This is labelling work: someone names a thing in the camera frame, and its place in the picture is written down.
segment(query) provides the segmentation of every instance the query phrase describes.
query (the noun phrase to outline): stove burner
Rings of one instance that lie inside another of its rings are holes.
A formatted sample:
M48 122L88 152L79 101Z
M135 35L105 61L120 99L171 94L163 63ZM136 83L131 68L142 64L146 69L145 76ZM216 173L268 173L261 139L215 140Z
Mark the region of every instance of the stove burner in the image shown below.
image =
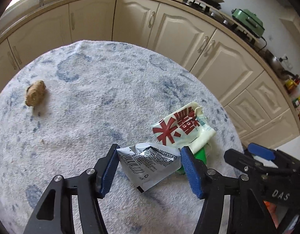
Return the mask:
M221 23L223 26L227 27L229 30L234 32L237 36L239 36L242 40L244 40L248 45L250 45L252 48L254 48L255 44L255 38L250 37L247 32L242 31L238 28L238 25L235 23L232 23L232 21L229 21L229 18L225 18L219 13L216 13L215 11L210 11L210 5L208 4L203 4L197 2L196 0L183 0L182 2L177 1L177 0L172 0L177 3L184 4L190 8L195 9L196 11L202 12L203 14L213 18L217 22Z

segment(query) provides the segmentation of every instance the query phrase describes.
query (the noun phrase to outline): kitchen cabinet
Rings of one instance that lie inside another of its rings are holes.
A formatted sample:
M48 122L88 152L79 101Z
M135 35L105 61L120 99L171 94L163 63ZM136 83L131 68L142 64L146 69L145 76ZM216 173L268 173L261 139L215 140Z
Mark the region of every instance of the kitchen cabinet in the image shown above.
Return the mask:
M260 128L271 120L264 109L247 90L244 90L228 105L253 130Z
M293 113L288 109L266 125L240 139L245 146L249 143L257 143L266 148L275 149L299 135Z
M8 40L5 39L0 44L0 92L19 70Z
M78 0L69 3L72 42L112 40L116 0Z
M195 75L225 106L263 72L263 67L235 40L217 29L196 61Z
M260 74L248 86L247 90L271 119L276 118L289 108L284 96L266 71Z
M28 21L13 32L8 41L20 68L41 54L71 44L68 4Z
M116 0L113 41L147 48L159 2Z
M147 48L190 71L214 31L215 27L208 22L161 3Z
M228 105L225 106L224 109L235 126L239 137L245 136L253 131L249 125L243 119L241 119L240 116L236 114L235 111L232 110Z

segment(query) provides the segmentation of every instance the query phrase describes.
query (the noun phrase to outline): blue patterned tablecloth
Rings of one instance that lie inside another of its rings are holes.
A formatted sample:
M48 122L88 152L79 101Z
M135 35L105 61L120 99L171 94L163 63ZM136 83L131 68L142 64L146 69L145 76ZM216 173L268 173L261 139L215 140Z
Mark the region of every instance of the blue patterned tablecloth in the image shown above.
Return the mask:
M48 94L33 109L26 88L43 80ZM200 103L217 131L207 150L209 168L236 176L223 160L242 151L226 112L187 70L150 50L117 42L80 41L49 51L25 66L0 94L0 219L13 234L25 225L56 174L79 175L112 143L157 143L151 125L191 101ZM184 175L172 174L141 194L119 165L110 193L99 200L112 233L193 233L203 201ZM222 233L229 202L225 201ZM76 233L81 233L77 206Z

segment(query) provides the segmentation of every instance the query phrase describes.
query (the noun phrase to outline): crumpled plastic wrapper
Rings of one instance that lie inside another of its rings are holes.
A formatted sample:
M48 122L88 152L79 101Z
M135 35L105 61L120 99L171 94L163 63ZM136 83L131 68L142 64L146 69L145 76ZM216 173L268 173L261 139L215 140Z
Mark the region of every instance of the crumpled plastic wrapper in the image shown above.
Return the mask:
M140 192L182 166L180 151L164 145L140 143L117 151L123 171Z
M202 106L194 101L152 125L152 131L160 144L178 149L189 146L193 154L216 134Z

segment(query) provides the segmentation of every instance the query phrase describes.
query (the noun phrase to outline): gas stove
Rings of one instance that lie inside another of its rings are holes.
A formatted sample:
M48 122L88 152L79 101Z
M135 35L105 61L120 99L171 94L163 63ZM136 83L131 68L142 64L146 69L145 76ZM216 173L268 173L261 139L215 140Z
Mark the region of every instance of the gas stove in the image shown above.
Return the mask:
M239 22L235 21L232 17L227 14L219 11L221 9L221 5L212 2L212 5L206 3L207 0L172 0L177 3L184 4L190 8L193 8L222 24L230 31L234 32L237 36L239 36L242 40L244 40L249 46L251 46L255 51L259 51L259 47L256 45L259 42L257 37L251 33L250 29L242 26Z

